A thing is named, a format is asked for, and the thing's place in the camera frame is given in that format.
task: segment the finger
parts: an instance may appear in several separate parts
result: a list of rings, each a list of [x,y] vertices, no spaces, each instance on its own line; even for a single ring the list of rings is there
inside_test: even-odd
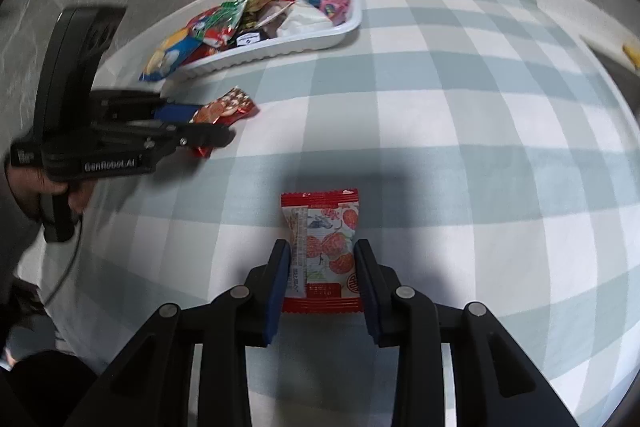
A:
[[[63,194],[66,191],[66,183],[52,182],[42,169],[26,168],[16,170],[21,171],[18,176],[25,190],[36,194]]]
[[[88,180],[80,184],[78,190],[69,194],[69,207],[78,214],[82,214],[89,205],[91,196],[94,193],[97,180]]]

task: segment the person's arm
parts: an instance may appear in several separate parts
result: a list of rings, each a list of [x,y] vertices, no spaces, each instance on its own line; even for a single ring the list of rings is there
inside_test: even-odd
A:
[[[69,195],[69,206],[81,213],[95,182],[84,182]],[[50,181],[40,169],[12,168],[4,162],[0,170],[0,304],[5,303],[13,275],[24,251],[35,241],[40,194],[63,194],[67,185]]]

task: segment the tray of snacks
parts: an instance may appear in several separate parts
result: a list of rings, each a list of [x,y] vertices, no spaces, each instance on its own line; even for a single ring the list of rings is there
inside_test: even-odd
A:
[[[140,80],[182,81],[242,62],[339,44],[362,21],[362,0],[229,0],[185,21]]]

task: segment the red sealed edge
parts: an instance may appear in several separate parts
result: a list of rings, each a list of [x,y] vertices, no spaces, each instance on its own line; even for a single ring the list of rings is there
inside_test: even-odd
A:
[[[359,297],[335,299],[300,299],[285,297],[285,313],[357,313],[364,311]]]
[[[309,208],[337,208],[339,203],[358,201],[357,188],[326,192],[288,192],[280,197],[281,206],[308,206]]]

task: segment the white plastic tray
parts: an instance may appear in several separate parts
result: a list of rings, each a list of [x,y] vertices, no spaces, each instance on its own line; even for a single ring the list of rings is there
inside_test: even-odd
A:
[[[347,19],[334,28],[308,33],[305,35],[292,35],[290,37],[277,37],[255,44],[249,44],[240,48],[224,51],[218,55],[201,58],[191,64],[181,66],[172,73],[169,78],[180,82],[189,78],[196,78],[216,70],[235,66],[243,62],[258,60],[260,58],[274,57],[305,50],[322,50],[340,43],[347,33],[353,31],[362,22],[362,0],[351,0]]]

